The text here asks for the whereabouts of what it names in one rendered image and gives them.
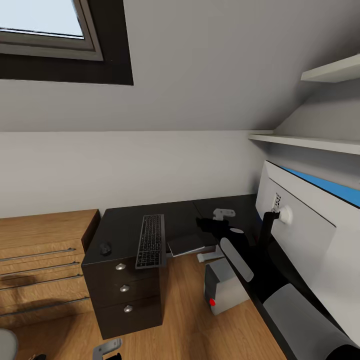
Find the swivel chair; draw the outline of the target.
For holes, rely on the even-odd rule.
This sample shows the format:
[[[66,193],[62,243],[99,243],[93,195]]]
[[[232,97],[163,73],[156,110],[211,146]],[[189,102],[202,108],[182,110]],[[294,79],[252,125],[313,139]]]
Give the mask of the swivel chair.
[[[0,328],[0,360],[15,360],[19,342],[16,334],[7,329]],[[28,360],[45,360],[46,354],[34,354]]]

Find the keyboard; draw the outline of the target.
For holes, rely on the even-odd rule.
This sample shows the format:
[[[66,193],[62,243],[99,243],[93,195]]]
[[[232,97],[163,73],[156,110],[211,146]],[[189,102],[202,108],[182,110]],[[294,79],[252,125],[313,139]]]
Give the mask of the keyboard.
[[[166,267],[164,214],[145,215],[142,221],[135,268]]]

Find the monitor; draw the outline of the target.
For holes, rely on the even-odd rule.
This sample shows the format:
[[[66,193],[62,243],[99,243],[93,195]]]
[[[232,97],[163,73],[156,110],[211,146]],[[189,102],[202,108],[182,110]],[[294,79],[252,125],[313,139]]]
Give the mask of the monitor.
[[[255,207],[255,247],[276,239],[317,299],[286,279],[360,347],[360,206],[265,160]]]

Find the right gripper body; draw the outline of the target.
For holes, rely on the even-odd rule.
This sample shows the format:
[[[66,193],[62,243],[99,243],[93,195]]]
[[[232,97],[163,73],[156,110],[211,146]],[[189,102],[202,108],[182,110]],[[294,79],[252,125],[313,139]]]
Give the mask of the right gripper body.
[[[229,222],[228,220],[215,220],[215,219],[209,219],[209,218],[202,218],[202,223],[201,223],[201,231],[202,232],[210,232],[212,233],[215,237],[215,231],[216,228],[220,225],[227,225],[229,226]]]

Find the notebook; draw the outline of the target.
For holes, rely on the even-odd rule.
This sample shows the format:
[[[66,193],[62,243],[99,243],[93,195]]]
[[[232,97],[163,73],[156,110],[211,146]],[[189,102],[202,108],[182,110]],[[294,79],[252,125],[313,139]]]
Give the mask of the notebook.
[[[168,245],[173,257],[185,255],[186,253],[203,249],[205,247],[196,234],[169,241]]]

